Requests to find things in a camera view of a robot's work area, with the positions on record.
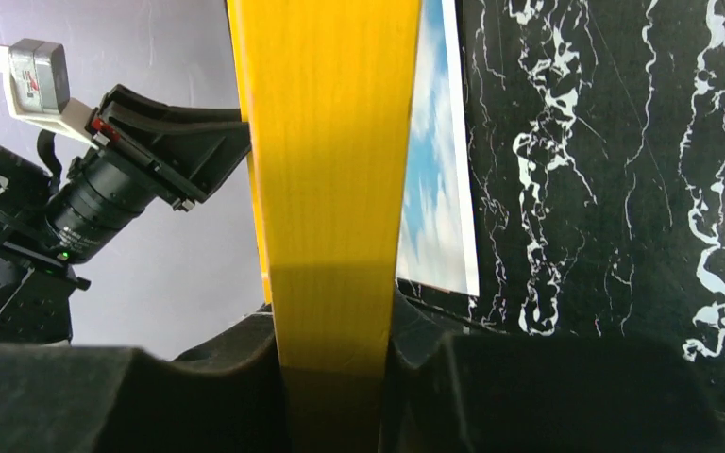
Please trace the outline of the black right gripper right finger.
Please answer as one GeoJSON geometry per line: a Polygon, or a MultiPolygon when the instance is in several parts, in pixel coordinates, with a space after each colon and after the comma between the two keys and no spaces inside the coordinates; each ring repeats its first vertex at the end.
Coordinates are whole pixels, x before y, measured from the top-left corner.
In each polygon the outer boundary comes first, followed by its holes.
{"type": "Polygon", "coordinates": [[[465,333],[397,295],[386,452],[725,452],[692,368],[637,338],[465,333]]]}

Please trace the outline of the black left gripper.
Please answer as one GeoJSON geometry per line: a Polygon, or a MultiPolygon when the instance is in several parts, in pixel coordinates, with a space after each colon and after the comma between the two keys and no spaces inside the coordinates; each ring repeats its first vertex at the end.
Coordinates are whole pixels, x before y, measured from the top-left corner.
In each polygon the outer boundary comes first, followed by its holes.
{"type": "Polygon", "coordinates": [[[155,199],[173,210],[205,203],[251,149],[238,109],[168,106],[123,85],[86,124],[95,147],[71,162],[45,220],[70,263],[90,260],[155,199]]]}

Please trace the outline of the yellow wooden picture frame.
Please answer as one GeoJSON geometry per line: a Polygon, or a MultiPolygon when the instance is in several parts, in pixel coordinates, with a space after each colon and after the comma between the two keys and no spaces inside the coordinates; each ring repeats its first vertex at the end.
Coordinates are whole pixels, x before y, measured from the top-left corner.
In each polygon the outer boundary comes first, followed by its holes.
{"type": "Polygon", "coordinates": [[[296,452],[379,448],[420,10],[228,3],[296,452]]]}

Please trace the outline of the sky and building photo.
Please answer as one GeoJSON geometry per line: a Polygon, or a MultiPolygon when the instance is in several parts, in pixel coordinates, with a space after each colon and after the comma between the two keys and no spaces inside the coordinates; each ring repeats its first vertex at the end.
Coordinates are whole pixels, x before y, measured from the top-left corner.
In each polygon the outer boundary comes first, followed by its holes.
{"type": "Polygon", "coordinates": [[[421,6],[396,275],[449,292],[480,293],[452,1],[421,6]]]}

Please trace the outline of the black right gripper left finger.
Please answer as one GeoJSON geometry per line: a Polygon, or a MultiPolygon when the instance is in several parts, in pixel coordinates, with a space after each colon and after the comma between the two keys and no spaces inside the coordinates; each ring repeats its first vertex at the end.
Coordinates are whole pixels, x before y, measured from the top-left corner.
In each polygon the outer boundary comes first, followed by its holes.
{"type": "Polygon", "coordinates": [[[0,452],[284,452],[273,317],[173,361],[134,347],[0,345],[0,452]]]}

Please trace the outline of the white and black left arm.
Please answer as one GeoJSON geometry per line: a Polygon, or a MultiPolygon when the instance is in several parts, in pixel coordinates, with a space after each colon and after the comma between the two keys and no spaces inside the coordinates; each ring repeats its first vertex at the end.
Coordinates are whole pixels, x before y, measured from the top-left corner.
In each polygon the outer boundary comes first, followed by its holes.
{"type": "Polygon", "coordinates": [[[0,343],[73,336],[69,299],[92,259],[154,200],[188,211],[226,182],[251,148],[238,109],[172,107],[124,86],[96,108],[74,101],[64,129],[87,152],[63,169],[53,131],[35,164],[0,145],[0,343]]]}

